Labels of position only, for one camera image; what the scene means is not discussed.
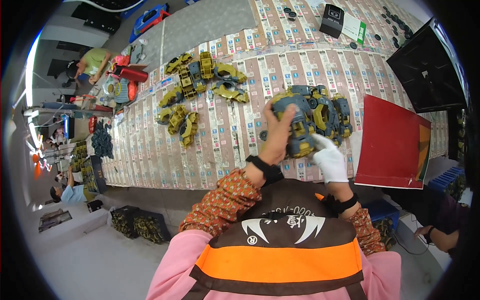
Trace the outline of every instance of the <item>black cable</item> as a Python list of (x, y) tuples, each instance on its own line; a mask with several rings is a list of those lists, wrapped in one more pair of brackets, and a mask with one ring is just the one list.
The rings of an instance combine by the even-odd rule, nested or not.
[(393, 236), (394, 236), (396, 242), (400, 245), (400, 247), (402, 247), (405, 251), (407, 251), (409, 254), (412, 254), (412, 255), (423, 255), (423, 254), (425, 254), (425, 252), (428, 251), (428, 248), (430, 247), (430, 244), (427, 244), (427, 243), (424, 242), (425, 244), (427, 244), (427, 249), (425, 249), (424, 252), (422, 252), (422, 253), (412, 253), (412, 252), (408, 251), (402, 244), (400, 244), (400, 242), (398, 241), (398, 238), (396, 237), (395, 233), (393, 234)]

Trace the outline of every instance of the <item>black hair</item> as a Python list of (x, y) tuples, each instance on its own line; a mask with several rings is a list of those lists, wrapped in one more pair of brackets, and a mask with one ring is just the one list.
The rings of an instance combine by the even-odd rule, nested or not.
[(80, 62), (79, 60), (72, 60), (68, 63), (65, 73), (69, 78), (75, 79), (75, 76), (77, 75), (77, 71), (78, 71), (77, 63), (79, 62)]
[(50, 196), (52, 196), (53, 202), (58, 203), (61, 201), (61, 198), (57, 196), (57, 191), (52, 186), (50, 189)]

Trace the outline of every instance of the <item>hand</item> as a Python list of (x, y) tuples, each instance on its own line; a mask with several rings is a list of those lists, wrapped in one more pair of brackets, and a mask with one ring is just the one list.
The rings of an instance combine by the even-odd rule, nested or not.
[(413, 239), (416, 239), (420, 234), (421, 235), (425, 235), (428, 233), (428, 231), (430, 230), (430, 228), (432, 228), (433, 226), (432, 225), (428, 225), (428, 226), (425, 226), (425, 227), (420, 227), (418, 228), (414, 233), (413, 233)]
[(288, 137), (290, 136), (290, 124), (295, 112), (299, 108), (290, 104), (283, 113), (282, 120), (278, 120), (272, 111), (272, 101), (265, 104), (264, 115), (268, 122), (267, 141), (262, 147), (258, 157), (269, 165), (281, 162), (287, 154)]
[(319, 150), (313, 155), (313, 162), (322, 170), (325, 184), (348, 182), (345, 159), (335, 144), (330, 139), (316, 133), (311, 137), (315, 141), (315, 148)]

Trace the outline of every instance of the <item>black wrist strap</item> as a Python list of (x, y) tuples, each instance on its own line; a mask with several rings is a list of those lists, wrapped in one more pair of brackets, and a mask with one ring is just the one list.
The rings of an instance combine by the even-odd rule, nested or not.
[(267, 185), (275, 183), (284, 178), (282, 170), (279, 166), (269, 165), (261, 160), (258, 156), (250, 155), (245, 160), (254, 164), (260, 171), (264, 173), (266, 182), (262, 187), (266, 187)]
[(330, 209), (335, 213), (335, 214), (341, 214), (347, 209), (353, 207), (355, 203), (358, 201), (358, 196), (356, 193), (353, 193), (353, 197), (345, 202), (340, 202), (339, 200), (336, 200), (333, 195), (328, 194), (323, 200), (322, 203), (325, 205), (329, 206)]

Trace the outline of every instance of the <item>orange stripe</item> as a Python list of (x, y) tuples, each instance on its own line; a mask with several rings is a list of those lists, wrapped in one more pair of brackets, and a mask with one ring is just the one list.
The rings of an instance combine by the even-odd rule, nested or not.
[(207, 245), (196, 265), (208, 276), (248, 282), (285, 283), (340, 279), (361, 270), (357, 239), (319, 249)]

